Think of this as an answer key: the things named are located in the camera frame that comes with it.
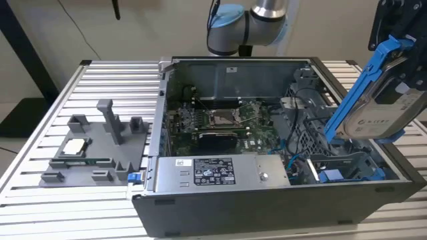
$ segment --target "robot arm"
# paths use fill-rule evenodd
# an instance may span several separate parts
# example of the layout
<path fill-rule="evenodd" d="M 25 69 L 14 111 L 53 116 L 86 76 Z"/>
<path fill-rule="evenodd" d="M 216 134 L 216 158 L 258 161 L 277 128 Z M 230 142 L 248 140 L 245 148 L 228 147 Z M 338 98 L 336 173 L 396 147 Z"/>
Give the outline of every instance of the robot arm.
<path fill-rule="evenodd" d="M 374 50 L 324 133 L 329 143 L 392 143 L 427 104 L 427 0 L 377 3 L 368 49 Z"/>

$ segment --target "metal slotted surface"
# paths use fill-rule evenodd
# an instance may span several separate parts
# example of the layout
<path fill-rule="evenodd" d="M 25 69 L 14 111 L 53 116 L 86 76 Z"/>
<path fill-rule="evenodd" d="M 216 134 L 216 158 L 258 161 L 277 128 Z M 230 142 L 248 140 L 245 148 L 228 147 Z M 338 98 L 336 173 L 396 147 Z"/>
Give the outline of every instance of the metal slotted surface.
<path fill-rule="evenodd" d="M 360 74 L 358 66 L 348 65 L 345 61 L 324 61 L 324 64 L 344 88 L 349 89 Z M 96 102 L 112 98 L 113 111 L 121 120 L 141 116 L 150 122 L 160 82 L 157 76 L 156 62 L 93 61 L 88 67 L 78 68 L 0 179 L 0 186 L 3 186 L 0 239 L 152 239 L 130 201 L 125 200 L 125 186 L 37 188 L 37 185 L 65 137 L 69 115 L 85 113 L 90 122 L 102 121 Z M 405 135 L 394 145 L 427 177 L 427 130 L 416 120 L 405 127 Z M 405 202 L 382 206 L 357 225 L 201 236 L 198 239 L 427 239 L 427 189 Z"/>

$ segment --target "warning label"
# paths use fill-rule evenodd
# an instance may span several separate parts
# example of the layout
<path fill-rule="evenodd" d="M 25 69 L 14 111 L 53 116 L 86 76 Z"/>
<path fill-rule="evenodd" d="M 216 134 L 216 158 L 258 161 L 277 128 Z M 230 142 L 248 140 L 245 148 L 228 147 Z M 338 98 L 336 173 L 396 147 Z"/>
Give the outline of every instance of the warning label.
<path fill-rule="evenodd" d="M 193 184 L 197 186 L 236 184 L 230 157 L 194 159 Z"/>

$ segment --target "blue cable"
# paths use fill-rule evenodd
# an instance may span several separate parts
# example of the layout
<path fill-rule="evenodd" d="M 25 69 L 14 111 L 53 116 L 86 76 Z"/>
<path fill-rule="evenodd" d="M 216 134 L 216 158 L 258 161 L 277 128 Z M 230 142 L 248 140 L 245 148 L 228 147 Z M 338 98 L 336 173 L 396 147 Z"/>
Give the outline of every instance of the blue cable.
<path fill-rule="evenodd" d="M 288 169 L 290 168 L 292 163 L 293 163 L 294 159 L 298 157 L 298 155 L 300 155 L 300 154 L 294 154 L 294 155 L 290 157 L 290 159 L 288 160 L 288 165 L 286 165 L 285 170 L 288 170 Z"/>
<path fill-rule="evenodd" d="M 285 149 L 285 140 L 284 139 L 280 139 L 280 148 L 273 148 L 273 149 L 270 149 L 268 152 L 266 152 L 266 154 L 268 155 L 270 155 L 274 151 L 280 151 L 280 150 L 282 150 L 282 149 Z"/>

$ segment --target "wire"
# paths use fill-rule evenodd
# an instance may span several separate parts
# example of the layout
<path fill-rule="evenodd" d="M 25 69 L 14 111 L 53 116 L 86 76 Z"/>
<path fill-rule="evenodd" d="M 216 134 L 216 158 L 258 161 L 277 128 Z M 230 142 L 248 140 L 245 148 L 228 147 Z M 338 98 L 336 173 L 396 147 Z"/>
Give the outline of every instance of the wire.
<path fill-rule="evenodd" d="M 10 150 L 10 149 L 6 149 L 3 147 L 0 146 L 0 149 L 3 150 L 3 151 L 8 151 L 9 153 L 13 153 L 13 154 L 18 154 L 16 151 Z"/>
<path fill-rule="evenodd" d="M 221 5 L 221 0 L 212 0 L 210 2 L 210 7 L 208 9 L 208 17 L 206 17 L 206 25 L 205 25 L 205 46 L 209 49 L 209 34 L 210 34 L 210 28 L 212 28 L 212 23 L 213 23 L 213 17 L 218 11 L 218 7 Z"/>
<path fill-rule="evenodd" d="M 297 120 L 298 120 L 298 105 L 297 105 L 297 102 L 296 102 L 296 98 L 304 101 L 304 99 L 297 96 L 297 94 L 298 94 L 298 92 L 301 90 L 312 90 L 312 91 L 317 92 L 317 90 L 314 88 L 312 88 L 312 87 L 302 87 L 302 88 L 297 89 L 296 92 L 290 96 L 290 99 L 293 98 L 294 117 L 293 117 L 293 122 L 292 122 L 292 126 L 290 126 L 290 132 L 289 132 L 289 134 L 286 136 L 286 139 L 285 139 L 285 142 L 286 142 L 285 150 L 292 156 L 294 156 L 296 153 L 293 153 L 290 151 L 290 149 L 289 149 L 289 142 L 290 142 L 290 138 L 292 138 L 292 135 L 293 135 L 293 132 L 294 132 Z"/>
<path fill-rule="evenodd" d="M 72 21 L 73 25 L 76 26 L 76 28 L 77 28 L 77 30 L 78 30 L 78 32 L 80 32 L 80 34 L 81 34 L 82 40 L 84 40 L 84 42 L 85 42 L 85 44 L 86 44 L 86 46 L 92 49 L 92 51 L 93 51 L 93 53 L 94 53 L 94 55 L 96 55 L 97 59 L 98 59 L 98 60 L 101 60 L 101 57 L 100 57 L 98 53 L 94 51 L 94 49 L 93 49 L 93 47 L 90 46 L 90 44 L 88 43 L 86 37 L 85 37 L 85 35 L 82 34 L 82 31 L 81 31 L 81 29 L 80 29 L 80 27 L 78 27 L 78 25 L 77 25 L 76 21 L 73 20 L 72 16 L 69 15 L 69 13 L 68 13 L 68 11 L 66 11 L 66 9 L 65 9 L 65 7 L 64 7 L 62 3 L 61 3 L 61 0 L 57 0 L 57 3 L 58 3 L 58 5 L 60 5 L 61 9 L 64 10 L 64 12 L 65 12 L 66 16 L 69 17 L 69 19 L 70 19 L 70 21 Z"/>
<path fill-rule="evenodd" d="M 286 165 L 285 170 L 288 170 L 288 169 L 290 168 L 292 163 L 293 163 L 294 159 L 296 159 L 298 156 L 300 156 L 300 154 L 297 153 L 297 154 L 294 154 L 294 155 L 290 157 L 290 159 L 288 160 L 288 165 Z"/>
<path fill-rule="evenodd" d="M 280 151 L 280 150 L 285 149 L 285 145 L 286 145 L 285 140 L 284 140 L 284 139 L 280 139 L 280 148 L 273 148 L 273 149 L 270 149 L 270 150 L 266 152 L 266 154 L 270 155 L 270 154 L 273 154 L 274 151 Z"/>
<path fill-rule="evenodd" d="M 286 145 L 285 145 L 285 150 L 288 152 L 288 154 L 290 154 L 292 156 L 294 155 L 294 153 L 290 151 L 289 149 L 289 142 L 290 142 L 290 138 L 292 138 L 292 135 L 293 135 L 293 132 L 294 132 L 294 128 L 296 128 L 296 123 L 298 121 L 298 104 L 296 103 L 296 98 L 293 97 L 293 105 L 294 105 L 294 115 L 293 115 L 293 122 L 292 122 L 292 126 L 290 126 L 290 132 L 286 136 L 286 139 L 285 139 L 285 142 L 286 142 Z"/>

